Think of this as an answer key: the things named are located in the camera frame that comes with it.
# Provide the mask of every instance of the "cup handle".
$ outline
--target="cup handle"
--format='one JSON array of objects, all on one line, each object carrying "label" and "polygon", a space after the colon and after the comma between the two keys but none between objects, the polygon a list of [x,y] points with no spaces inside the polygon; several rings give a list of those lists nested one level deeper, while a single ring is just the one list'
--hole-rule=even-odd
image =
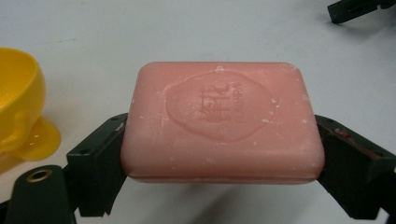
[{"label": "cup handle", "polygon": [[31,123],[29,115],[21,111],[14,117],[14,132],[0,142],[2,152],[11,151],[20,147],[29,135]]}]

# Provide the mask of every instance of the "cup base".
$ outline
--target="cup base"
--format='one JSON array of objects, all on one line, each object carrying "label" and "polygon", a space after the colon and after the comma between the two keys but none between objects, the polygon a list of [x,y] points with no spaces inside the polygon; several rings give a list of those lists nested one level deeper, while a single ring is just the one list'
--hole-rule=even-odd
[{"label": "cup base", "polygon": [[9,154],[23,161],[41,161],[52,155],[61,144],[61,134],[48,119],[40,116],[27,140]]}]

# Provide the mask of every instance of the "bolt hole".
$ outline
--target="bolt hole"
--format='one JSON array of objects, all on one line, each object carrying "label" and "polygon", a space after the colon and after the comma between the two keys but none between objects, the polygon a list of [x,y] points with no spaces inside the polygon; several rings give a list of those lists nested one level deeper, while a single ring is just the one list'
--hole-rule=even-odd
[{"label": "bolt hole", "polygon": [[79,151],[79,153],[82,155],[88,155],[88,154],[90,154],[90,152],[91,152],[91,150],[89,148],[84,148]]},{"label": "bolt hole", "polygon": [[47,179],[47,177],[49,177],[51,174],[51,170],[39,170],[29,175],[26,180],[27,182],[35,183]]}]

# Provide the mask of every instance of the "tabletop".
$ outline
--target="tabletop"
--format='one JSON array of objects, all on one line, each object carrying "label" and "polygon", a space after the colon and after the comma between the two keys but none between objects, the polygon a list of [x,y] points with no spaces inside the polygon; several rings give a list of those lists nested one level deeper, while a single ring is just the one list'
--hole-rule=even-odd
[{"label": "tabletop", "polygon": [[[65,154],[128,111],[149,62],[288,62],[300,68],[315,114],[396,154],[396,7],[341,25],[331,0],[0,2],[0,46],[40,63],[43,115],[62,134],[43,161],[1,155],[0,202],[15,179]],[[347,216],[318,183],[297,186],[143,184],[127,179],[106,217],[78,223],[385,223]]]}]

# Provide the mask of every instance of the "soap bar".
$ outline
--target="soap bar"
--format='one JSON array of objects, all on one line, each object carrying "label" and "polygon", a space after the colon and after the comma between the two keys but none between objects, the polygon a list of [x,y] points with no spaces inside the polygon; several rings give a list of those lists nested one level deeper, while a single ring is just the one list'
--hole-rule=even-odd
[{"label": "soap bar", "polygon": [[142,182],[302,184],[324,150],[302,75],[289,63],[149,63],[121,148]]}]

